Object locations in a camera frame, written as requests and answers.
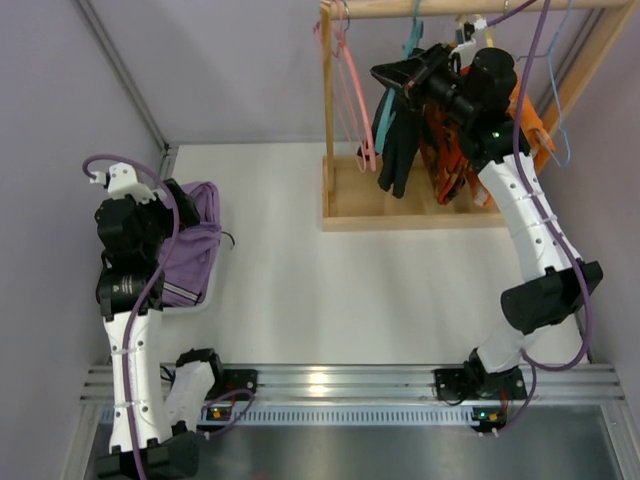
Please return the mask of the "pink wire hanger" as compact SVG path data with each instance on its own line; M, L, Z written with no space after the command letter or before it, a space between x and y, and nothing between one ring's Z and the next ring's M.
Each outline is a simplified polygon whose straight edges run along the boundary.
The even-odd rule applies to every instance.
M358 69L348 45L351 25L345 1L321 1L319 18L313 27L323 79L326 153L334 155L335 128L342 127L355 153L360 172L375 171L375 153L370 116Z

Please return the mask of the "pink plastic hanger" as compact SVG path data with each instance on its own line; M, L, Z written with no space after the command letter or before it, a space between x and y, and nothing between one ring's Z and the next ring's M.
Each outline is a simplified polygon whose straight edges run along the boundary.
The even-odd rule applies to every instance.
M331 21L335 46L330 48L330 53L338 68L337 112L346 138L355 150L359 171L375 172L377 154L360 76L347 43L349 26L346 12L338 20Z

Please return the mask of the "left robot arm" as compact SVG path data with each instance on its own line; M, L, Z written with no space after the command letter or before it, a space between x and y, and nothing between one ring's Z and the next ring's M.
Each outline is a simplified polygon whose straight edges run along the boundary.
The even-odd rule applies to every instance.
M211 182L139 181L111 190L95 213L102 242L96 286L110 346L114 420L101 479L191 479L197 419L223 377L213 348L179 355L163 392L158 336L167 311L206 304L223 234Z

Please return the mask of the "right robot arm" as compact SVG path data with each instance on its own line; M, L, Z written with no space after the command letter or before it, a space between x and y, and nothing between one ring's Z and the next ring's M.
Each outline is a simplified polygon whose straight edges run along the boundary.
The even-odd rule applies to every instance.
M590 309L603 271L566 239L539 184L529 143L508 111L518 80L511 55L482 48L468 70L459 72L454 54L437 44L375 65L370 73L395 94L402 112L433 106L453 123L461 153L502 214L519 258L522 282L500 296L504 324L462 366L436 370L437 396L453 405L480 398L523 400L532 392L519 368L527 349L542 332Z

